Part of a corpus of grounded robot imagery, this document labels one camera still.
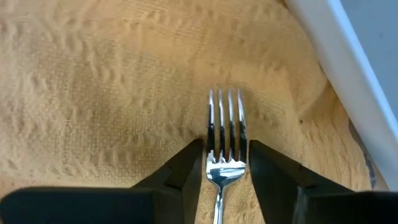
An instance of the black clamp jaw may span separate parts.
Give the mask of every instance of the black clamp jaw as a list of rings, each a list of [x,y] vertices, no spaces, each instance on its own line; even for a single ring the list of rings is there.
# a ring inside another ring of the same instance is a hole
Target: black clamp jaw
[[[32,187],[1,200],[14,223],[194,223],[204,142],[197,139],[130,189]],[[259,141],[249,166],[267,224],[398,223],[398,194],[353,192]]]

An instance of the fork handle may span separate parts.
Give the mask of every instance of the fork handle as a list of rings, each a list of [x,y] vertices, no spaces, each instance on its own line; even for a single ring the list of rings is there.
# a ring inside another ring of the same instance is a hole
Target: fork handle
[[[222,224],[223,223],[223,209],[224,209],[224,188],[217,188],[217,198],[216,198],[216,207],[214,209],[214,221],[213,224]]]

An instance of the beige towel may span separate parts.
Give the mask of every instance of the beige towel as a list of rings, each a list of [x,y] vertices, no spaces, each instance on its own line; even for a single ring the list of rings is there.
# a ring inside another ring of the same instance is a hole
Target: beige towel
[[[241,88],[248,137],[355,190],[363,153],[307,36],[276,0],[0,0],[0,195],[129,187],[206,134],[210,88]],[[202,184],[197,223],[215,188]],[[226,223],[262,223],[249,174]]]

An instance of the metal fork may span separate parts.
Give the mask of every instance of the metal fork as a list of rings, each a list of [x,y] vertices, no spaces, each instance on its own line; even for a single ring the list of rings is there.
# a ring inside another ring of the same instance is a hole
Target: metal fork
[[[226,187],[241,178],[246,167],[246,151],[248,141],[246,139],[246,123],[241,91],[238,90],[238,118],[239,118],[239,149],[235,144],[235,123],[232,91],[228,90],[229,110],[229,142],[230,152],[226,156],[225,149],[225,125],[223,93],[218,91],[218,106],[220,118],[220,158],[215,157],[215,104],[213,90],[209,94],[209,121],[207,139],[206,177],[217,186],[217,198],[213,224],[221,224],[223,221],[223,195]]]

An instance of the textured cloth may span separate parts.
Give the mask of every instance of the textured cloth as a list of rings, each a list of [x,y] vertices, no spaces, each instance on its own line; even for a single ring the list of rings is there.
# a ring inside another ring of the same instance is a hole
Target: textured cloth
[[[0,0],[0,195],[130,187],[206,134],[208,90],[243,91],[258,139],[351,189],[363,153],[310,41],[276,0]],[[213,218],[203,179],[197,223]],[[263,223],[246,175],[226,223]]]

